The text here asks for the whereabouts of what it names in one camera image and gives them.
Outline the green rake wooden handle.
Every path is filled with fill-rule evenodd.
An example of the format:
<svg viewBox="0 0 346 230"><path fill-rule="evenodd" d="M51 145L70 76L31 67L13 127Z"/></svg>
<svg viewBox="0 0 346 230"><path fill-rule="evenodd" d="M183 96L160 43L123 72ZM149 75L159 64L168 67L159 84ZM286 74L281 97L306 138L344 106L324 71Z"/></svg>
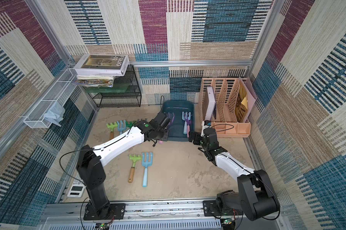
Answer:
<svg viewBox="0 0 346 230"><path fill-rule="evenodd" d="M135 123L137 123L137 121L126 121L126 128L132 128L135 125Z"/></svg>

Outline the purple rake pink handle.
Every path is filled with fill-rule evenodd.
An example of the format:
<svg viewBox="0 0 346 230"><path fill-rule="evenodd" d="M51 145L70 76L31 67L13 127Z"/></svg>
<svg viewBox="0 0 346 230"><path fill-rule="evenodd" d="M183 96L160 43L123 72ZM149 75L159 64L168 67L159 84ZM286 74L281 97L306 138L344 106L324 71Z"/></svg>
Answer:
<svg viewBox="0 0 346 230"><path fill-rule="evenodd" d="M190 125L191 125L191 112L186 113L185 122L186 122L186 134L187 134L187 137L189 138Z"/></svg>

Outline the teal plastic storage box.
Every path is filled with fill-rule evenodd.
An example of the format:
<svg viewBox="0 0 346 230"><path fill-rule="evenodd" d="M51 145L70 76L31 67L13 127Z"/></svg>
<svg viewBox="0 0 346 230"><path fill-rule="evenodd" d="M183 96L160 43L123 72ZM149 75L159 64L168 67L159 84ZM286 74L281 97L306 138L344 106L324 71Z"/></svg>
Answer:
<svg viewBox="0 0 346 230"><path fill-rule="evenodd" d="M184 121L182 120L182 112L191 112L190 130L195 129L195 107L189 101L168 100L162 105L162 112L168 116L168 113L174 113L175 118L170 126L168 141L187 142L189 138L183 134Z"/></svg>

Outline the pale blue fork white handle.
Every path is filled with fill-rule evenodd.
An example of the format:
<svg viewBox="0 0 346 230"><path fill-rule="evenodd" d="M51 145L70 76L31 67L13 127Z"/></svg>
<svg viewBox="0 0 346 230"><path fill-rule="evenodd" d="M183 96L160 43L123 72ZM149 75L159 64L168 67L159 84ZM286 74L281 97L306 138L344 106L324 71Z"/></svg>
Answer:
<svg viewBox="0 0 346 230"><path fill-rule="evenodd" d="M142 153L142 162L141 165L144 167L143 175L143 187L148 185L148 168L152 166L153 163L153 152L143 152Z"/></svg>

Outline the light blue fork rake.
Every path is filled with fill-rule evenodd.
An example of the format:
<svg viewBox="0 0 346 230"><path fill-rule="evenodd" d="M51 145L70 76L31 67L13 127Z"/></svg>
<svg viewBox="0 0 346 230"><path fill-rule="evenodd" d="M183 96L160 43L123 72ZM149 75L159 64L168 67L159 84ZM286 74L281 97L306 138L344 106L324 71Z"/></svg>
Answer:
<svg viewBox="0 0 346 230"><path fill-rule="evenodd" d="M119 132L119 135L122 135L124 131L127 129L127 123L126 120L120 120L117 121L117 131Z"/></svg>

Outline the lime rake brown handle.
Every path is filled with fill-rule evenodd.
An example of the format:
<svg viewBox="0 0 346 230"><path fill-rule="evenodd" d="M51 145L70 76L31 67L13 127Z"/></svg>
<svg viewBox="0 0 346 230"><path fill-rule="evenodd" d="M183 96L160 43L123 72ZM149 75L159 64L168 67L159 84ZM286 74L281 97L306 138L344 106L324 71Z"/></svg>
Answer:
<svg viewBox="0 0 346 230"><path fill-rule="evenodd" d="M109 140L112 140L114 138L114 129L118 127L118 124L117 122L107 123L106 126L110 130Z"/></svg>

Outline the purple trowel pink handle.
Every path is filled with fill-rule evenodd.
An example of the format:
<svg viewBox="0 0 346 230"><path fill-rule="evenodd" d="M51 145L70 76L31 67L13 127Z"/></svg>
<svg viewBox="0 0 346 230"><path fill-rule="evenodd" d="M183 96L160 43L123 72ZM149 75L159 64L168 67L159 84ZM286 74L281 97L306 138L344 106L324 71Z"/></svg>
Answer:
<svg viewBox="0 0 346 230"><path fill-rule="evenodd" d="M164 133L164 136L163 136L162 140L159 141L159 144L163 144L165 141L168 141L169 132L170 132L170 126L173 124L174 118L175 118L175 114L169 112L168 113L168 119L170 121L169 121L168 125L166 126L166 131Z"/></svg>

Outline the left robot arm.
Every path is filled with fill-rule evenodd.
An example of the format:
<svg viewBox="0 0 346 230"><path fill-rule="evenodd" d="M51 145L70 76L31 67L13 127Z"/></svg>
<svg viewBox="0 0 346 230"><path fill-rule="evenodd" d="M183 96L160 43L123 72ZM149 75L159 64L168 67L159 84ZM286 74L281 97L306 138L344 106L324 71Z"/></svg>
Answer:
<svg viewBox="0 0 346 230"><path fill-rule="evenodd" d="M159 112L151 121L138 121L127 132L106 143L95 147L86 145L79 150L76 169L89 195L89 204L86 206L86 210L89 212L84 215L84 220L113 218L116 211L112 208L105 191L104 166L135 145L145 141L157 143L167 137L169 122L170 119L164 113Z"/></svg>

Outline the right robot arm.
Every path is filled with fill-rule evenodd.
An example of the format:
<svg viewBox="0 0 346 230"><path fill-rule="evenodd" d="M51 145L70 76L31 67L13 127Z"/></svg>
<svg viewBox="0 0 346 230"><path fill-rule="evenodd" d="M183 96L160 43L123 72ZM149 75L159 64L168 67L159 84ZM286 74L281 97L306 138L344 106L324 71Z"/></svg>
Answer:
<svg viewBox="0 0 346 230"><path fill-rule="evenodd" d="M276 212L280 214L280 203L266 171L254 170L236 160L220 146L215 129L206 128L203 134L190 131L189 142L199 145L198 149L210 162L237 181L237 192L228 190L217 194L215 208L220 214L239 210L251 221L266 219Z"/></svg>

